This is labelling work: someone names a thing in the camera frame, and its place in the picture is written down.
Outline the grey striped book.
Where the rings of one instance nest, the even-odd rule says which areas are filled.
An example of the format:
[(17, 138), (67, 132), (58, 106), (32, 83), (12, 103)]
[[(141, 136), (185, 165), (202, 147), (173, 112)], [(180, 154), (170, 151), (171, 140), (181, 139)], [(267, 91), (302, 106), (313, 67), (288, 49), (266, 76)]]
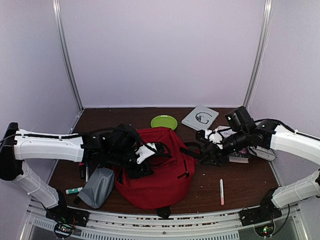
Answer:
[(249, 153), (253, 156), (257, 156), (261, 159), (267, 160), (267, 161), (274, 161), (277, 158), (277, 155), (272, 149), (265, 149), (263, 147), (257, 146), (257, 147), (249, 147), (248, 148)]

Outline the rose cover book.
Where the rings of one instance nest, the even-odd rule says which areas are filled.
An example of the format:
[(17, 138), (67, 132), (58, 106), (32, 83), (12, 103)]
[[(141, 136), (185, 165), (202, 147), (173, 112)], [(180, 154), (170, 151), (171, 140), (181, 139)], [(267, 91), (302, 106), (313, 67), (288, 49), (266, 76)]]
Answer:
[[(227, 138), (227, 137), (235, 134), (235, 132), (232, 129), (230, 129), (230, 127), (228, 127), (228, 126), (219, 125), (217, 127), (217, 130), (222, 130), (222, 132), (220, 132), (220, 133), (222, 134), (222, 136), (224, 138)], [(228, 156), (228, 160), (231, 163), (248, 164), (250, 156), (251, 155), (249, 153), (249, 150), (247, 148), (244, 148), (238, 152), (234, 152), (234, 153), (230, 154)]]

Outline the red backpack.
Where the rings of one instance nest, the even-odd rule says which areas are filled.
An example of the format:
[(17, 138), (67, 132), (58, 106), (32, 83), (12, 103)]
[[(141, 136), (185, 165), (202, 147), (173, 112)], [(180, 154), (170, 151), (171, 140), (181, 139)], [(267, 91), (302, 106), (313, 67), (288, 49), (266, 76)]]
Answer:
[(156, 210), (159, 217), (168, 219), (170, 207), (190, 191), (197, 160), (184, 153), (187, 146), (170, 128), (145, 128), (138, 133), (145, 142), (162, 143), (168, 149), (164, 156), (151, 156), (148, 165), (152, 175), (131, 179), (127, 170), (117, 170), (115, 188), (135, 207)]

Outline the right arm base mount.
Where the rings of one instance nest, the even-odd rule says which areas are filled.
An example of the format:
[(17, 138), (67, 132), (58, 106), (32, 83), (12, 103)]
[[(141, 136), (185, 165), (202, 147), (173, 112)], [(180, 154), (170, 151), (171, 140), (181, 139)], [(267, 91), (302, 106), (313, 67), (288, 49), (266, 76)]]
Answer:
[(262, 238), (269, 238), (276, 232), (275, 219), (282, 216), (281, 210), (262, 206), (245, 207), (238, 214), (242, 226), (253, 226), (255, 233)]

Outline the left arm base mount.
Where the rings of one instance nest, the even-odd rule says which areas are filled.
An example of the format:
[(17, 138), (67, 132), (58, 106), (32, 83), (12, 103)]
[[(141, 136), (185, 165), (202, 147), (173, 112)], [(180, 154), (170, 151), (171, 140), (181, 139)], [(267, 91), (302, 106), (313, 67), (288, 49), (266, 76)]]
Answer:
[(53, 227), (54, 235), (61, 240), (80, 234), (82, 229), (87, 226), (90, 213), (86, 210), (68, 208), (65, 216), (56, 213), (55, 210), (45, 208), (45, 217), (55, 222)]

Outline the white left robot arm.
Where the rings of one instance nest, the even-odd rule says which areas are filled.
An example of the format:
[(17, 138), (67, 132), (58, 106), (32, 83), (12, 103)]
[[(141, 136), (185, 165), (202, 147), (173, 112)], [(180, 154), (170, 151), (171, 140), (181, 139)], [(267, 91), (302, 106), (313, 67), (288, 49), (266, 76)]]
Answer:
[(130, 125), (120, 124), (87, 133), (67, 135), (30, 132), (9, 124), (0, 142), (0, 177), (23, 188), (61, 222), (72, 218), (64, 194), (45, 183), (27, 164), (28, 159), (57, 159), (75, 163), (95, 162), (98, 168), (79, 192), (78, 199), (91, 208), (100, 208), (115, 184), (111, 166), (138, 179), (153, 174), (151, 157), (167, 157), (168, 146), (145, 141)]

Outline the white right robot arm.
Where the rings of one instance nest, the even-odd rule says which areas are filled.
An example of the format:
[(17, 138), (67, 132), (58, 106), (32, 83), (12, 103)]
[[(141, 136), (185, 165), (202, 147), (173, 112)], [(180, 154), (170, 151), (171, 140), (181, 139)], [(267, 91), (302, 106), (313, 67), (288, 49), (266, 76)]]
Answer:
[[(223, 137), (218, 129), (199, 130), (196, 139), (211, 144), (213, 150), (210, 153), (217, 160), (247, 147), (261, 147), (287, 152), (316, 164), (320, 163), (319, 138), (293, 130), (272, 119), (264, 119), (250, 127), (242, 125), (228, 137)], [(271, 190), (262, 200), (263, 205), (257, 208), (256, 216), (259, 220), (266, 221), (276, 209), (319, 195), (320, 172), (316, 170), (294, 183)]]

